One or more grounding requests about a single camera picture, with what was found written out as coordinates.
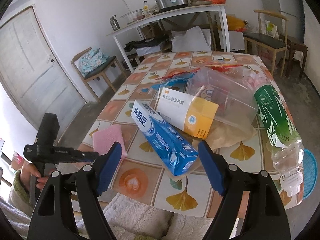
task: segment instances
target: human hand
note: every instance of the human hand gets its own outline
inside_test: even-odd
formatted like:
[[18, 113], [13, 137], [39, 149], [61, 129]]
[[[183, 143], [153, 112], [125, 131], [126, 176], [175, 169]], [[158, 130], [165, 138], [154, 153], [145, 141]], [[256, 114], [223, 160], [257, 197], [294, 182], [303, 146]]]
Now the human hand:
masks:
[[36, 168], [36, 166], [34, 166], [34, 164], [32, 164], [32, 163], [25, 161], [22, 168], [21, 168], [21, 172], [20, 172], [20, 182], [22, 183], [23, 187], [27, 191], [30, 191], [30, 176], [31, 176], [31, 174], [38, 178], [36, 187], [39, 190], [42, 190], [49, 177], [41, 177], [41, 174], [38, 171], [38, 169]]

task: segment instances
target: chair seat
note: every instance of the chair seat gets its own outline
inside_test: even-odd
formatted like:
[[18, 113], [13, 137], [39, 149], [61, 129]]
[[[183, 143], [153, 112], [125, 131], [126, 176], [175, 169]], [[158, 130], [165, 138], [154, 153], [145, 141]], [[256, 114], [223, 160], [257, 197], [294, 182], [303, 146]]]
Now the chair seat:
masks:
[[243, 36], [251, 40], [255, 40], [260, 43], [266, 44], [267, 46], [272, 47], [274, 49], [281, 49], [286, 47], [284, 42], [262, 33], [248, 33], [244, 34]]
[[109, 57], [107, 59], [107, 62], [101, 64], [99, 67], [97, 67], [96, 69], [88, 72], [85, 77], [84, 77], [84, 80], [88, 79], [88, 78], [91, 78], [93, 76], [95, 76], [96, 74], [99, 74], [101, 72], [103, 72], [109, 65], [110, 63], [116, 58], [116, 56], [113, 56], [113, 57]]

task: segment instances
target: blue toothpaste box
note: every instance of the blue toothpaste box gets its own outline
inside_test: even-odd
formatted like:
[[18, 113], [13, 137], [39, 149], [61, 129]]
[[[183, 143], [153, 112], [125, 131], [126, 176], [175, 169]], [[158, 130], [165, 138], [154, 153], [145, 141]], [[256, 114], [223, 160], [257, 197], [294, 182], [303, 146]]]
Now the blue toothpaste box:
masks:
[[131, 117], [174, 176], [185, 173], [197, 159], [197, 150], [147, 104], [135, 101]]

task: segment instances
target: tablecloth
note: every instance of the tablecloth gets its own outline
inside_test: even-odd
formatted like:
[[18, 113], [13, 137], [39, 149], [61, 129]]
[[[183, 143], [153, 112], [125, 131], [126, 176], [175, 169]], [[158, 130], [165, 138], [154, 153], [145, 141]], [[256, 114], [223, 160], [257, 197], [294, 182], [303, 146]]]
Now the tablecloth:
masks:
[[[82, 151], [92, 151], [92, 134], [95, 131], [105, 129], [112, 124], [121, 125], [128, 157], [119, 164], [109, 187], [156, 208], [183, 215], [209, 218], [215, 216], [222, 198], [212, 189], [203, 167], [200, 166], [181, 181], [171, 180], [167, 171], [162, 167], [160, 158], [138, 129], [130, 114], [134, 100], [143, 100], [154, 107], [158, 91], [151, 86], [160, 83], [155, 80], [156, 78], [183, 72], [201, 63], [222, 57], [226, 61], [230, 59], [248, 65], [258, 75], [267, 77], [279, 93], [288, 116], [292, 119], [278, 86], [258, 56], [203, 51], [150, 54], [108, 102], [79, 147]], [[183, 91], [185, 87], [174, 89]], [[267, 147], [268, 136], [258, 116], [252, 125], [258, 131], [257, 135], [231, 147], [220, 148], [217, 153], [223, 155], [228, 163], [238, 165], [243, 171], [267, 170], [279, 190], [285, 208], [298, 205], [303, 197], [303, 184], [300, 185], [298, 194], [292, 197], [287, 196], [287, 193], [281, 188], [280, 175], [272, 165], [271, 153]], [[231, 157], [234, 150], [243, 146], [253, 149], [252, 157], [243, 161]], [[245, 216], [248, 197], [249, 192], [244, 192], [238, 217]]]

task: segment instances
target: table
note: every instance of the table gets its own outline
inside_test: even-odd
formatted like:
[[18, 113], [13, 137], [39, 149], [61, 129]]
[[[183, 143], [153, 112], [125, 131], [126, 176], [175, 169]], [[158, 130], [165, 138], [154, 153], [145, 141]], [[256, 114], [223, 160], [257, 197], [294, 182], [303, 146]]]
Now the table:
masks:
[[230, 52], [229, 31], [228, 31], [227, 16], [226, 16], [226, 11], [225, 11], [225, 4], [188, 6], [185, 8], [179, 8], [179, 9], [159, 13], [156, 15], [152, 15], [148, 18], [144, 18], [142, 20], [130, 23], [126, 27], [120, 28], [119, 30], [114, 31], [114, 32], [110, 33], [109, 35], [112, 35], [112, 37], [115, 39], [115, 42], [116, 42], [122, 56], [124, 57], [124, 60], [126, 61], [130, 71], [133, 73], [133, 68], [131, 66], [131, 63], [127, 57], [127, 54], [124, 51], [124, 48], [122, 47], [119, 40], [117, 39], [117, 35], [124, 33], [128, 30], [131, 30], [133, 28], [139, 27], [143, 24], [148, 24], [150, 22], [155, 22], [155, 21], [158, 21], [161, 19], [172, 17], [172, 16], [188, 14], [188, 13], [211, 12], [211, 11], [218, 11], [219, 12], [219, 18], [220, 18], [220, 22], [221, 22], [221, 30], [223, 33], [224, 51]]
[[[157, 90], [153, 89], [152, 86], [160, 83], [155, 81], [155, 78], [179, 73], [196, 67], [199, 62], [209, 62], [212, 59], [221, 58], [221, 56], [249, 65], [260, 76], [267, 77], [279, 93], [282, 103], [289, 117], [291, 117], [278, 86], [258, 56], [197, 51], [150, 54], [109, 101], [79, 147], [79, 150], [82, 151], [93, 151], [93, 132], [105, 129], [112, 124], [121, 125], [128, 157], [119, 164], [109, 186], [110, 188], [156, 208], [183, 215], [214, 217], [222, 198], [212, 189], [204, 168], [200, 166], [178, 183], [171, 181], [162, 166], [160, 158], [138, 129], [130, 114], [134, 100], [143, 100], [152, 107], [155, 105]], [[175, 89], [183, 91], [185, 86]], [[238, 165], [243, 171], [259, 172], [262, 169], [267, 170], [279, 187], [280, 175], [272, 165], [271, 153], [266, 145], [268, 142], [266, 129], [258, 116], [254, 119], [252, 125], [256, 128], [257, 135], [242, 142], [243, 145], [254, 149], [255, 153], [251, 158], [239, 161], [230, 156], [240, 146], [240, 143], [231, 147], [220, 148], [217, 151], [223, 155], [228, 163]], [[292, 197], [288, 198], [285, 192], [282, 191], [281, 186], [279, 187], [279, 194], [286, 209], [294, 207], [302, 201], [303, 184], [300, 186], [300, 192]], [[245, 192], [238, 214], [240, 218], [245, 216], [248, 196], [249, 192]], [[179, 204], [184, 201], [187, 209], [175, 209], [174, 207], [177, 208], [177, 206], [172, 200], [176, 200]]]

